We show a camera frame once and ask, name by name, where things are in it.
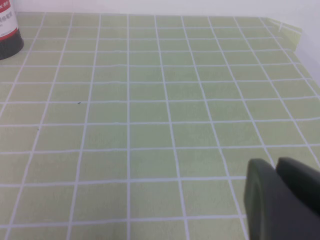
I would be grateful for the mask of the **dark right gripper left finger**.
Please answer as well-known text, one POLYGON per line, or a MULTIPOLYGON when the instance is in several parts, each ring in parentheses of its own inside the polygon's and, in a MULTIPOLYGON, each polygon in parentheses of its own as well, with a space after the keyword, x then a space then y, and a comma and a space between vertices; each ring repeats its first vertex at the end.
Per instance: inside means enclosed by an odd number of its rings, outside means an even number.
POLYGON ((320 214, 304 205, 263 159, 248 162, 243 202, 251 240, 318 240, 320 214))

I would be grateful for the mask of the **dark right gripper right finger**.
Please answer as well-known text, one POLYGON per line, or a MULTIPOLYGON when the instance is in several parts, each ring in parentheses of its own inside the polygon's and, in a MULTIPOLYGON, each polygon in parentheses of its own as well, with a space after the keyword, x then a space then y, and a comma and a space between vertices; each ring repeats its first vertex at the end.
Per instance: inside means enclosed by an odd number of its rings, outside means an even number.
POLYGON ((290 157, 280 157, 276 172, 290 191, 314 213, 320 213, 320 172, 290 157))

